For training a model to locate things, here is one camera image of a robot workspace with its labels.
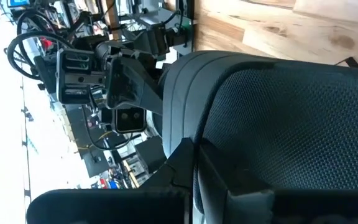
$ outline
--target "blue object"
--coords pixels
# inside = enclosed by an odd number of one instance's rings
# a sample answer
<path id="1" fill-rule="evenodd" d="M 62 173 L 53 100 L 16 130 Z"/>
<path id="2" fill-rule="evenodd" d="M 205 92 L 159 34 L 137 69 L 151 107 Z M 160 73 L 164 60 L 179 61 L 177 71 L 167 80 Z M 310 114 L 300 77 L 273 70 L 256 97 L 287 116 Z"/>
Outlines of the blue object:
<path id="1" fill-rule="evenodd" d="M 110 189 L 118 189 L 117 184 L 115 183 L 115 181 L 109 181 L 110 184 Z"/>
<path id="2" fill-rule="evenodd" d="M 30 0 L 7 0 L 8 7 L 26 7 L 30 6 Z"/>

